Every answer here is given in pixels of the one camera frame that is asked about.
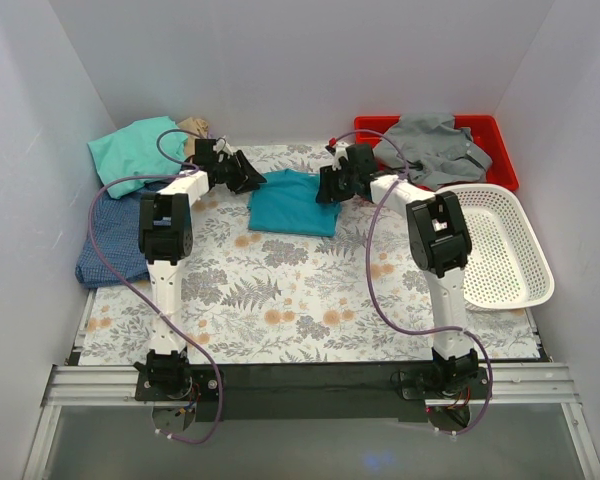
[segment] white mesh basket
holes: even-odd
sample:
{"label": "white mesh basket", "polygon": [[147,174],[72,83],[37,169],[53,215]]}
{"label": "white mesh basket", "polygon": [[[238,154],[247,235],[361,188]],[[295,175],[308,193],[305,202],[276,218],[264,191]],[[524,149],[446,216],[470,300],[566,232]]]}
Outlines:
{"label": "white mesh basket", "polygon": [[531,224],[509,190],[491,184],[453,185],[473,250],[464,299],[477,311],[526,308],[549,300],[554,281]]}

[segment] teal cloth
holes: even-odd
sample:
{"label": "teal cloth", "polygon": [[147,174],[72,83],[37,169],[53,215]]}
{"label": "teal cloth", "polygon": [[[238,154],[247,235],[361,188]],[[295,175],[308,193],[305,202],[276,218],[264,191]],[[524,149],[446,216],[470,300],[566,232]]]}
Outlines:
{"label": "teal cloth", "polygon": [[251,194],[250,230],[333,237],[342,207],[316,203],[320,176],[281,170],[265,173],[267,183]]}
{"label": "teal cloth", "polygon": [[[172,128],[178,126],[169,117],[148,118],[89,142],[93,163],[102,183],[106,185],[131,175],[178,173],[180,165],[164,158],[156,147],[158,136]],[[186,140],[186,133],[171,133],[162,139],[160,146],[168,155],[183,161]],[[152,181],[154,180],[131,180],[114,185],[107,191],[112,198],[118,199]]]}

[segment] black base bar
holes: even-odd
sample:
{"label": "black base bar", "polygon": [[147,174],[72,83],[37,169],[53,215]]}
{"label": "black base bar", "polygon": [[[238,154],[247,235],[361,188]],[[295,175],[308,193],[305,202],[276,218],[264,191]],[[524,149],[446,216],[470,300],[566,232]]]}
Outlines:
{"label": "black base bar", "polygon": [[[432,362],[219,367],[225,387],[223,420],[392,418],[426,422],[425,400],[445,398],[427,387]],[[218,405],[213,370],[207,365],[188,365],[185,377],[199,387],[196,421],[212,421]],[[472,399],[484,399],[485,370],[480,368],[467,386]],[[183,401],[172,397],[149,386],[145,373],[138,375],[137,401]]]}

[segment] folded cloth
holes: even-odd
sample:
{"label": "folded cloth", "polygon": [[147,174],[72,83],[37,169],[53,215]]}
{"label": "folded cloth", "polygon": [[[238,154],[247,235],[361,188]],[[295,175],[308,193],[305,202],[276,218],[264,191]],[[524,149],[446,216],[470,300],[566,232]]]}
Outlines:
{"label": "folded cloth", "polygon": [[[207,138],[207,136],[209,135],[209,124],[206,122],[206,120],[203,120],[201,118],[189,117],[186,120],[181,121],[178,124],[178,128],[197,133],[202,138]],[[187,143],[185,143],[184,145],[184,156],[188,160],[189,157],[191,157],[191,155],[194,155],[195,153],[196,137],[194,137],[193,135],[187,135]]]}
{"label": "folded cloth", "polygon": [[251,194],[249,229],[333,237],[342,207],[316,203],[320,177],[281,170],[263,175],[267,183]]}
{"label": "folded cloth", "polygon": [[[93,229],[98,247],[116,270],[131,282],[149,278],[147,262],[138,248],[140,197],[144,192],[155,192],[164,186],[164,183],[152,183],[120,200],[105,193],[96,205]],[[89,238],[78,257],[76,278],[86,288],[120,283],[96,256]]]}
{"label": "folded cloth", "polygon": [[[158,136],[173,128],[178,126],[169,117],[148,118],[89,142],[102,183],[131,175],[174,175],[180,171],[180,165],[164,158],[156,147]],[[160,146],[168,155],[183,161],[186,140],[186,134],[172,133],[162,139]],[[120,198],[152,181],[131,180],[114,185],[107,191],[111,197]]]}
{"label": "folded cloth", "polygon": [[[412,166],[409,180],[437,190],[457,182],[484,182],[491,157],[473,143],[471,129],[454,128],[455,117],[443,114],[403,115],[385,135]],[[373,153],[388,167],[401,167],[397,152],[386,140]]]}

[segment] cable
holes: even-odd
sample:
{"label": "cable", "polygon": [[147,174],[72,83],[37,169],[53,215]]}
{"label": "cable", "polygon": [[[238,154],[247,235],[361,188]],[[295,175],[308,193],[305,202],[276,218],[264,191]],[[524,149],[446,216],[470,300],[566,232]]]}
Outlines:
{"label": "cable", "polygon": [[462,399],[462,392],[460,392],[458,394],[458,396],[456,397],[456,401],[453,402],[451,405],[447,405],[445,408],[448,409],[454,409],[456,408],[456,406],[458,405],[458,402],[460,401],[460,399]]}
{"label": "cable", "polygon": [[160,154],[166,158],[167,160],[172,161],[173,163],[177,163],[178,165],[184,165],[188,168],[191,167],[190,163],[186,163],[186,162],[181,162],[180,160],[178,160],[177,158],[173,158],[172,156],[170,156],[167,152],[165,152],[164,150],[162,150],[162,147],[160,146],[160,142],[162,141],[162,138],[166,135],[169,135],[170,133],[186,133],[187,135],[192,135],[196,138],[200,138],[200,139],[204,139],[204,137],[198,135],[195,132],[191,132],[189,130],[183,130],[182,128],[172,128],[171,130],[167,130],[166,132],[162,132],[157,140],[156,140],[156,147],[158,147],[158,151],[160,152]]}
{"label": "cable", "polygon": [[469,405],[469,400],[471,400],[471,387],[467,387],[467,398],[465,399],[462,406],[466,407],[467,405]]}
{"label": "cable", "polygon": [[376,135],[376,136],[382,138],[383,140],[386,140],[387,143],[389,143],[389,145],[391,145],[393,148],[395,148],[396,152],[398,152],[398,158],[400,160],[402,160],[402,163],[404,164],[405,173],[407,173],[409,171],[409,165],[415,166],[414,163],[409,162],[406,158],[404,158],[402,151],[395,144],[395,142],[393,140],[391,140],[389,137],[387,137],[384,133],[376,132],[375,130],[369,130],[368,128],[356,128],[354,130],[351,130],[350,132],[343,133],[339,137],[333,139],[331,142],[333,142],[335,144],[335,143],[339,142],[340,140],[342,140],[343,138],[348,137],[349,135],[355,135],[356,133],[371,133],[372,135]]}
{"label": "cable", "polygon": [[[193,172],[196,172],[198,170],[199,170],[198,167],[196,167],[194,165]],[[124,278],[124,276],[120,272],[118,272],[118,270],[116,270],[116,268],[113,265],[111,265],[109,260],[107,260],[107,258],[104,256],[104,254],[100,250],[100,247],[98,247],[98,244],[96,243],[95,232],[93,229],[93,219],[94,219],[96,205],[97,205],[100,197],[102,197],[102,195],[104,195],[104,192],[106,192],[107,189],[109,189],[119,183],[126,182],[128,180],[174,180],[176,178],[180,178],[180,176],[179,175],[138,175],[138,176],[133,176],[133,177],[120,178],[118,180],[114,180],[113,182],[106,184],[104,187],[102,187],[100,190],[98,190],[98,193],[96,193],[96,196],[93,198],[93,200],[91,201],[91,205],[89,206],[88,230],[89,230],[89,240],[91,241],[91,245],[93,245],[93,250],[95,251],[95,253],[98,256],[98,258],[100,259],[100,261],[104,264],[104,266],[107,267],[109,269],[109,271],[111,271],[111,273],[113,273],[118,278],[118,280],[120,280],[120,282],[123,285],[126,285],[133,293],[135,293],[147,305],[149,305],[149,307],[151,307],[151,309],[154,312],[156,312],[156,314],[158,314],[158,316],[162,319],[162,321],[165,322],[171,330],[173,330],[179,337],[184,339],[188,344],[192,345],[196,350],[198,350],[202,355],[204,355],[204,357],[211,364],[211,367],[213,368],[213,372],[215,373],[215,376],[216,376],[216,381],[218,382],[218,410],[217,410],[216,416],[213,420],[213,425],[211,426],[209,431],[206,433],[206,435],[204,435],[202,438],[200,438],[198,440],[195,440],[195,439],[183,437],[181,435],[176,435],[176,434],[167,432],[162,429],[156,430],[156,432],[161,433],[168,438],[173,438],[175,440],[179,440],[181,442],[188,443],[191,445],[199,445],[201,443],[206,442],[207,440],[209,440],[211,438],[213,433],[218,428],[218,425],[220,424],[220,418],[222,417],[222,404],[223,404],[223,400],[224,400],[224,390],[223,390],[223,386],[222,386],[222,377],[220,376],[220,370],[218,369],[218,365],[213,360],[211,355],[209,355],[209,353],[207,353],[207,351],[204,348],[202,348],[196,342],[191,340],[191,338],[189,338],[189,336],[187,334],[185,334],[182,330],[180,330],[178,327],[176,327],[176,325],[174,325],[173,322],[171,322],[169,317],[167,317],[164,313],[162,313],[160,308],[155,303],[153,303],[144,293],[142,293],[133,284],[131,284],[126,278]]]}
{"label": "cable", "polygon": [[469,332],[468,330],[465,330],[461,327],[454,327],[454,326],[436,327],[436,328],[430,328],[427,330],[407,330],[407,329],[398,327],[395,323],[393,323],[391,320],[389,320],[389,318],[382,311],[382,308],[380,307],[380,304],[378,303],[378,299],[376,298],[375,290],[373,288],[373,280],[371,278],[371,242],[373,239],[373,232],[376,228],[376,224],[378,223],[378,217],[380,216],[380,210],[382,209],[385,202],[389,198],[389,195],[391,195],[391,192],[393,191],[393,189],[396,188],[399,183],[400,183],[400,180],[396,180],[395,182],[393,182],[391,187],[389,187],[389,189],[387,190],[387,193],[385,193],[384,197],[382,197],[382,200],[380,200],[380,203],[378,203],[378,206],[376,207],[375,212],[373,212],[373,217],[371,218],[371,225],[369,226],[369,236],[367,238],[367,245],[365,247],[365,269],[366,269],[366,273],[367,273],[367,287],[369,288],[369,295],[371,296],[371,302],[373,303],[373,306],[375,307],[376,312],[378,312],[378,315],[380,316],[380,318],[384,321],[384,323],[386,323],[389,327],[391,327],[396,332],[404,333],[405,335],[412,335],[412,336],[413,335],[430,335],[433,333],[442,333],[442,332],[460,332],[460,333],[463,333],[464,335],[466,335],[467,337],[469,337],[478,346],[478,348],[482,352],[482,356],[484,357],[484,360],[487,364],[487,371],[489,372],[487,398],[485,399],[484,404],[482,405],[482,408],[480,409],[480,412],[478,412],[478,415],[476,416],[476,419],[473,422],[471,422],[469,425],[467,425],[466,427],[464,427],[462,430],[460,430],[458,432],[443,431],[447,435],[456,435],[456,434],[460,435],[460,434],[468,433],[471,430],[473,430],[475,428],[475,426],[480,422],[480,420],[482,420],[482,417],[484,417],[484,414],[486,413],[487,408],[489,407],[489,402],[491,401],[491,395],[493,392],[493,369],[491,368],[491,360],[489,359],[489,356],[487,354],[486,349],[484,348],[484,345],[482,345],[482,342],[480,342],[480,339],[475,334],[473,334],[473,333]]}

